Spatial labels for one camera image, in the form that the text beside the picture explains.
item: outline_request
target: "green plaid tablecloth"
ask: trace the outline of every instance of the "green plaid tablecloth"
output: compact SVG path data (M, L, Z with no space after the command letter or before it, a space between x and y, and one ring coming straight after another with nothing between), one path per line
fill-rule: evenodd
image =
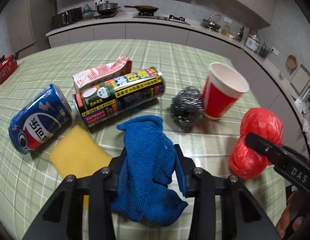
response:
M104 40L90 41L48 49L18 61L16 72L0 85L0 220L7 230L21 239L39 210L62 181L49 160L49 154L66 130L47 144L37 155L23 155L10 143L10 119L34 96L50 83L58 85L73 110L74 122L79 122L72 102L72 75L100 65L114 62L119 55L132 59L133 71L154 66L163 72L166 92L158 100L150 101L107 120L91 130L96 142L110 155L120 155L123 148L122 131L116 125L132 117L154 114L163 118L164 133L179 143L185 156L196 166L215 176L231 173L227 158L239 136L239 126L245 112L258 106L251 92L243 95L216 122L203 119L191 133L178 128L169 116L171 99L182 88L193 85L203 89L208 64L231 61L219 55L187 46L157 41ZM176 188L175 175L170 187ZM270 166L260 177L246 182L273 223L286 206L284 179ZM113 214L117 239L127 240L184 240L188 238L194 199L171 226L159 228L148 221L134 223L122 215ZM221 238L220 203L217 200L217 236ZM87 211L84 209L83 238L88 239Z

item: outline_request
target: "yellow sponge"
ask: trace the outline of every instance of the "yellow sponge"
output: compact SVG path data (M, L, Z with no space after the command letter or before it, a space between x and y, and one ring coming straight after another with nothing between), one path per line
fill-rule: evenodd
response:
M90 176L108 166L111 159L79 125L72 128L50 154L51 162L63 179L69 174L77 178ZM84 207L88 208L88 196L84 198Z

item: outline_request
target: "red casserole dish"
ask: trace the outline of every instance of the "red casserole dish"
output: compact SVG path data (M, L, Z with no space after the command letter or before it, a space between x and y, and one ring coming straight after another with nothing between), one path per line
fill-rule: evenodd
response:
M7 58L5 58L5 55L0 58L0 84L2 84L16 70L19 52L28 49L33 45L34 43L17 51L15 54L9 55Z

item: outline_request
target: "blue cloth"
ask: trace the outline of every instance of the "blue cloth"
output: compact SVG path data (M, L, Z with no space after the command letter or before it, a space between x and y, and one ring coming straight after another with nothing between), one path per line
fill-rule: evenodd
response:
M172 182L176 151L163 134L162 118L141 116L118 125L117 129L125 132L127 166L123 168L127 168L127 181L120 197L111 200L111 208L134 222L145 217L163 227L171 225L188 204L167 189Z

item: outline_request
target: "wall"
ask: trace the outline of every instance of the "wall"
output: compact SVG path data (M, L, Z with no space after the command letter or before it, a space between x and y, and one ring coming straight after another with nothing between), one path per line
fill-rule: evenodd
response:
M16 0L10 0L0 13L0 58L2 55L8 56L16 52L12 51L7 30L7 17L10 13L10 8L15 1Z
M261 41L276 47L279 55L271 53L268 59L291 80L286 68L287 56L296 57L298 66L303 64L310 71L310 25L294 0L277 0L271 26L259 31Z
M124 5L152 5L158 7L158 14L173 14L183 16L186 19L201 22L214 14L221 14L233 20L231 30L236 33L242 26L265 27L266 22L235 0L109 0L121 6L119 12L134 11L133 8L124 8ZM74 7L82 7L88 3L92 9L95 8L94 0L57 0L57 11L59 13Z

